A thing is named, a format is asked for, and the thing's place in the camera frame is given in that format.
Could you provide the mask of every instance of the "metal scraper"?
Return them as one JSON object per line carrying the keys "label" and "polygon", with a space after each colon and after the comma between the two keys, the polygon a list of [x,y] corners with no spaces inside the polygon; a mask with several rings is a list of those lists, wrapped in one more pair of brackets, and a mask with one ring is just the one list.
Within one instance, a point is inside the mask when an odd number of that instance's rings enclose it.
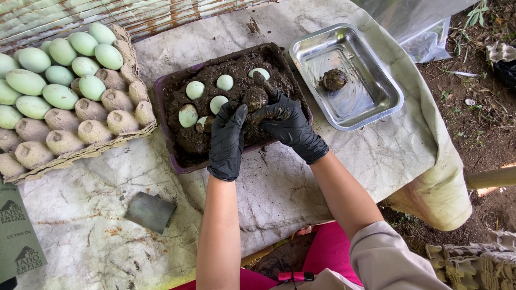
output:
{"label": "metal scraper", "polygon": [[145,192],[139,192],[129,204],[124,218],[163,234],[176,207],[175,201],[168,202]]}

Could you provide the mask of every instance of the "purple tray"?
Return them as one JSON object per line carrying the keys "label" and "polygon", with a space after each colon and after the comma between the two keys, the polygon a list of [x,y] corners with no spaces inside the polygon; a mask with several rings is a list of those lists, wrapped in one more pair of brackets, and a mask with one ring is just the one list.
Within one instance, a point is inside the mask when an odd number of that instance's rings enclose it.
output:
{"label": "purple tray", "polygon": [[[238,59],[238,58],[240,58],[241,56],[243,56],[245,54],[250,54],[252,52],[253,53],[257,53],[257,54],[272,53],[275,56],[276,61],[278,62],[278,65],[283,69],[283,71],[286,74],[288,74],[288,76],[289,76],[289,78],[290,78],[290,80],[291,80],[291,82],[293,84],[294,91],[295,91],[296,95],[299,96],[300,103],[301,103],[301,106],[302,106],[302,109],[303,109],[303,113],[307,117],[308,122],[311,125],[312,121],[313,121],[312,112],[310,112],[310,109],[308,107],[308,104],[307,104],[304,96],[303,96],[303,93],[301,92],[301,89],[299,88],[299,85],[298,85],[296,79],[294,78],[294,74],[291,72],[291,69],[288,66],[288,64],[287,64],[287,62],[286,62],[286,60],[285,60],[285,58],[283,56],[283,53],[280,50],[280,48],[278,47],[278,45],[276,45],[275,43],[272,43],[272,42],[271,43],[263,43],[263,44],[260,44],[260,45],[254,46],[254,47],[250,47],[250,48],[245,49],[245,50],[241,50],[239,52],[232,53],[232,54],[230,54],[228,56],[231,59],[235,60],[235,59]],[[161,128],[163,130],[163,135],[165,136],[165,143],[166,143],[166,146],[167,146],[167,150],[168,150],[168,152],[170,154],[170,162],[172,163],[172,167],[179,174],[191,173],[191,172],[194,172],[196,170],[208,167],[209,160],[206,159],[206,161],[204,161],[204,162],[201,162],[201,163],[198,163],[198,164],[194,164],[194,165],[190,165],[190,166],[182,165],[182,164],[180,164],[176,160],[176,157],[174,156],[173,148],[175,146],[179,146],[179,145],[176,144],[176,142],[174,140],[174,135],[173,135],[172,131],[170,130],[169,126],[168,126],[167,110],[165,109],[165,102],[166,102],[166,100],[165,100],[165,96],[164,96],[163,91],[167,87],[169,87],[169,86],[178,84],[178,83],[184,81],[185,79],[194,77],[203,68],[211,67],[211,66],[216,66],[216,65],[219,65],[221,63],[223,63],[221,58],[211,59],[211,60],[208,60],[206,62],[200,63],[198,65],[195,65],[195,66],[192,66],[192,67],[180,70],[180,71],[176,71],[176,72],[173,72],[173,73],[168,74],[168,75],[164,75],[164,76],[158,78],[154,82],[154,95],[156,96],[156,111],[157,111],[157,115],[158,115],[158,120],[159,120],[159,122],[161,124]],[[243,151],[243,154],[246,154],[248,152],[260,149],[260,148],[262,148],[264,146],[267,146],[269,144],[275,143],[277,141],[278,140],[276,140],[274,138],[268,139],[268,140],[263,140],[262,142],[260,142],[260,143],[258,143],[256,145],[245,147],[244,151]]]}

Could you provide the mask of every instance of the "mud ball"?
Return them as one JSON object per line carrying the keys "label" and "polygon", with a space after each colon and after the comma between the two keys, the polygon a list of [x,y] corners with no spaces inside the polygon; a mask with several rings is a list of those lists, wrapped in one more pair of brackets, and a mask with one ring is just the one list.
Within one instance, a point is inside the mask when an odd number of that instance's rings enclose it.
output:
{"label": "mud ball", "polygon": [[269,96],[262,88],[250,88],[244,94],[242,104],[247,105],[249,113],[253,113],[259,108],[267,105],[269,102]]}
{"label": "mud ball", "polygon": [[332,69],[324,73],[321,85],[329,91],[340,90],[348,83],[348,78],[343,71]]}

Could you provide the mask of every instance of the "stainless steel tray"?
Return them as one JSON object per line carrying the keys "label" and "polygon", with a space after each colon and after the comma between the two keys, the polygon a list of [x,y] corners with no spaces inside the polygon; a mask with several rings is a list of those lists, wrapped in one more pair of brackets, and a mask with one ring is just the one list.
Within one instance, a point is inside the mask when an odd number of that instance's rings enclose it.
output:
{"label": "stainless steel tray", "polygon": [[[398,111],[403,93],[352,25],[335,24],[296,39],[290,56],[328,122],[337,130],[353,131]],[[348,83],[325,91],[319,80],[340,69]]]}

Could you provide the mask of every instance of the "cardboard egg tray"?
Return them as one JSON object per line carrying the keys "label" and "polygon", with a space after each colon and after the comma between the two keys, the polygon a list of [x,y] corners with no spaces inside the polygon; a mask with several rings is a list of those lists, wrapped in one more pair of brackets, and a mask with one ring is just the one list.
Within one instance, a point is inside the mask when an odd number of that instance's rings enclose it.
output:
{"label": "cardboard egg tray", "polygon": [[[81,98],[75,111],[54,108],[45,120],[23,118],[14,130],[0,128],[0,148],[6,152],[0,154],[4,183],[39,179],[49,170],[70,167],[79,158],[97,157],[157,127],[147,88],[138,77],[131,38],[123,27],[110,29],[124,65],[119,71],[101,69],[95,74],[108,89],[101,102]],[[77,81],[71,87],[79,94]]]}

